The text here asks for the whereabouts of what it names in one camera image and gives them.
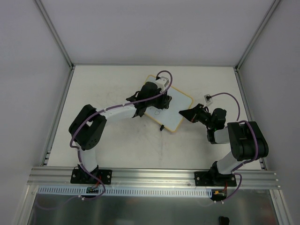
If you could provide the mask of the yellow framed whiteboard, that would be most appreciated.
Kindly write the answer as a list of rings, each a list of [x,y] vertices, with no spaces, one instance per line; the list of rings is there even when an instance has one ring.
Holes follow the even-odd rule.
[[[194,100],[173,86],[168,89],[167,95],[172,97],[168,109],[157,109],[152,106],[147,108],[145,115],[159,125],[163,125],[166,130],[176,132],[184,119],[179,111],[190,109]]]

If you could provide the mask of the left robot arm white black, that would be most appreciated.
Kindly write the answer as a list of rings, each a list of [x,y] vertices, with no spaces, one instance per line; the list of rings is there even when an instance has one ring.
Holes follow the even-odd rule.
[[[85,105],[68,131],[71,134],[70,147],[77,150],[78,168],[73,169],[71,183],[106,183],[96,160],[95,147],[99,143],[104,128],[109,123],[122,119],[141,117],[149,107],[167,109],[171,101],[167,91],[170,85],[159,81],[146,82],[140,91],[128,97],[125,103],[110,106],[97,111],[95,107]]]

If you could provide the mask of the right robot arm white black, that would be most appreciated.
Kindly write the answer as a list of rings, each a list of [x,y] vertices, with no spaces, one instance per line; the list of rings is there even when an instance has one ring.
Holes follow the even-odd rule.
[[[230,145],[229,153],[214,162],[208,171],[194,173],[197,187],[235,187],[237,183],[234,172],[269,153],[268,144],[255,121],[227,123],[226,110],[216,108],[209,112],[202,104],[179,113],[192,123],[200,122],[205,125],[207,139],[211,144]]]

